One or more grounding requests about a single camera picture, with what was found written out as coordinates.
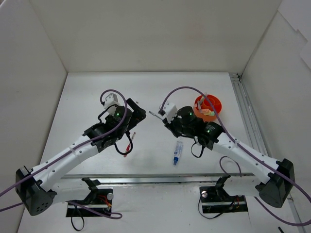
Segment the red pen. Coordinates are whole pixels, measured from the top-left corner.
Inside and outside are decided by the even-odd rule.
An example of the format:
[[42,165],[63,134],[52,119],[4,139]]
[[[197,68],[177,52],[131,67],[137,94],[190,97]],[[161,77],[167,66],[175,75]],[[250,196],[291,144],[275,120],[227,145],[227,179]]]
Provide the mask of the red pen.
[[130,153],[130,151],[132,150],[132,144],[133,144],[133,140],[136,136],[136,132],[134,132],[131,136],[130,136],[130,140],[129,140],[129,144],[125,150],[125,155],[124,157],[127,157],[127,155]]

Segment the blue pen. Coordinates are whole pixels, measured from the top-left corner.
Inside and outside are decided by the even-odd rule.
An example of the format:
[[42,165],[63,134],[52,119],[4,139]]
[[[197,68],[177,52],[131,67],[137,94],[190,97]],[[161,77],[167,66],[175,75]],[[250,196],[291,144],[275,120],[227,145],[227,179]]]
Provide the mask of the blue pen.
[[158,114],[155,114],[155,113],[153,113],[151,111],[149,111],[149,114],[151,114],[152,116],[154,116],[154,117],[156,117],[156,118],[158,118],[159,120],[162,121],[162,117],[160,117]]

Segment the yellow highlighter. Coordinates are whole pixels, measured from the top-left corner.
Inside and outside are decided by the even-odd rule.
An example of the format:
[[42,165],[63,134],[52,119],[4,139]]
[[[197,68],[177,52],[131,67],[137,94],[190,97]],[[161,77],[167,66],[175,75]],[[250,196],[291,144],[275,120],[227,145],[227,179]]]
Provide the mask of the yellow highlighter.
[[215,112],[210,109],[200,109],[199,112],[205,116],[215,116]]

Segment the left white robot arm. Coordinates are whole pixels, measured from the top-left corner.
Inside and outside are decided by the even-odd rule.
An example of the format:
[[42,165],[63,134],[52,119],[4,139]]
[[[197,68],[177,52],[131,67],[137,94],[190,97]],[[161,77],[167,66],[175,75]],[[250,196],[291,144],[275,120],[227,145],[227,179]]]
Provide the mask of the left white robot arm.
[[83,161],[115,146],[124,135],[130,137],[130,130],[146,118],[146,111],[131,98],[126,103],[121,106],[116,101],[105,101],[104,111],[108,115],[104,122],[99,121],[86,129],[77,141],[46,162],[33,168],[23,166],[16,171],[15,190],[31,216],[59,202],[90,204],[96,200],[98,180],[81,178],[66,183],[62,178]]

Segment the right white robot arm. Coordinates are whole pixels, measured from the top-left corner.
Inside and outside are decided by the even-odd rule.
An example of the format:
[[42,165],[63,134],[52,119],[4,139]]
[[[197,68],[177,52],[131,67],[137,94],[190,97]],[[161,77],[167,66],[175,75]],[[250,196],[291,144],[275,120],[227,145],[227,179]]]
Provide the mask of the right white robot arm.
[[291,161],[271,158],[236,138],[230,138],[221,125],[204,122],[190,106],[177,109],[175,104],[166,103],[158,112],[163,117],[164,126],[175,137],[193,139],[202,149],[220,153],[249,169],[259,179],[259,184],[255,186],[259,197],[272,207],[283,206],[293,187],[288,181],[294,180]]

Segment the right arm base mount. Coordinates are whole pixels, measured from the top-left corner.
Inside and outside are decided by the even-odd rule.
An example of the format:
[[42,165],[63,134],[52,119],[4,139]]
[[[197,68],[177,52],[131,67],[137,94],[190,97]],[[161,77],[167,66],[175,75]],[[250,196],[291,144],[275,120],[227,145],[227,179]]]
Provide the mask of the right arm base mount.
[[245,196],[230,196],[214,186],[199,187],[199,210],[202,214],[216,216],[226,213],[248,212]]

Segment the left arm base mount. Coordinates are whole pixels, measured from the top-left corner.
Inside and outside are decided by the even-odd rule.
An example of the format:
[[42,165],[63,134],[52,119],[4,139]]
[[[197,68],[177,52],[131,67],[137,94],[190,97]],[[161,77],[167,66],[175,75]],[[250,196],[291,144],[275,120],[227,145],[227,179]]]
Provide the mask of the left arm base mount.
[[[89,202],[76,201],[76,203],[82,204],[93,211],[101,213],[106,216],[111,216],[112,212],[112,199],[113,199],[113,188],[100,188],[98,195],[94,200]],[[77,208],[72,204],[67,205],[66,217],[99,217],[99,215],[83,209],[80,206]]]

